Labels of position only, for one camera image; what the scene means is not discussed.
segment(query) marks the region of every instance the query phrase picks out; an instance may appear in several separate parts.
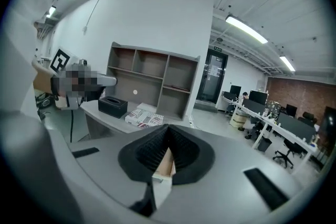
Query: white ceiling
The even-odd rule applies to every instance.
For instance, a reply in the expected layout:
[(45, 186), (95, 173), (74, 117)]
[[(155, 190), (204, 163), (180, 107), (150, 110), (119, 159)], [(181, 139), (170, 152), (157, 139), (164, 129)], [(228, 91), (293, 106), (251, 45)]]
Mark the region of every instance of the white ceiling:
[[(59, 0), (56, 17), (79, 1)], [(226, 23), (228, 14), (245, 21), (269, 42), (262, 45)], [(317, 77), (335, 83), (335, 26), (327, 0), (214, 0), (210, 44), (272, 76)], [(281, 55), (292, 60), (295, 76), (281, 62)]]

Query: glass door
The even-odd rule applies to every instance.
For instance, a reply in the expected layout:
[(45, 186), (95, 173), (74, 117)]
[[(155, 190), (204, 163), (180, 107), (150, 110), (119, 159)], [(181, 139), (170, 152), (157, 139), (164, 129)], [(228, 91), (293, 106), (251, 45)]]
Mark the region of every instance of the glass door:
[(208, 50), (201, 85), (199, 86), (197, 99), (211, 103), (217, 103), (224, 78), (227, 56), (215, 51)]

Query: black trash bin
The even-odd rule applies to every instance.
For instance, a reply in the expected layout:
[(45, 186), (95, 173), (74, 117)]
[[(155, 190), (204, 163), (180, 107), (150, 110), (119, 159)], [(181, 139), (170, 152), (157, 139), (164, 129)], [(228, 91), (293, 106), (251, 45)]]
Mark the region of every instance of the black trash bin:
[(270, 139), (262, 137), (258, 146), (258, 150), (265, 152), (270, 144), (272, 144), (272, 141)]

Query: brown wall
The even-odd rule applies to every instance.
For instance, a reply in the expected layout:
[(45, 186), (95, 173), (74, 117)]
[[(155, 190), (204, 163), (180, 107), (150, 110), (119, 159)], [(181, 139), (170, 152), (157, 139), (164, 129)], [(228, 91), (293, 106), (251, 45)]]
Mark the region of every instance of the brown wall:
[(321, 124), (326, 106), (336, 108), (336, 86), (318, 82), (295, 79), (268, 78), (268, 100), (276, 101), (282, 106), (296, 106), (296, 117), (304, 111), (314, 114), (317, 124)]

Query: fluorescent light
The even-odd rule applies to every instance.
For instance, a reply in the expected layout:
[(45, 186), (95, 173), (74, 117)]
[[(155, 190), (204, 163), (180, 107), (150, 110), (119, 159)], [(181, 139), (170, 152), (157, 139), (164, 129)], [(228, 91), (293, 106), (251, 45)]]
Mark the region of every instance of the fluorescent light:
[(247, 26), (246, 24), (242, 23), (240, 20), (237, 20), (236, 18), (232, 16), (228, 16), (225, 20), (227, 23), (232, 24), (239, 29), (243, 30), (244, 32), (248, 33), (249, 35), (253, 36), (255, 39), (257, 39), (262, 44), (267, 43), (267, 39), (264, 38), (261, 34), (257, 33), (255, 30), (253, 30), (251, 27)]
[(280, 56), (280, 59), (285, 63), (285, 65), (289, 68), (290, 71), (295, 71), (294, 67), (290, 64), (285, 56)]
[(49, 15), (47, 15), (47, 18), (50, 18), (52, 16), (52, 14), (54, 13), (54, 11), (56, 10), (55, 6), (51, 6), (51, 8), (49, 9)]

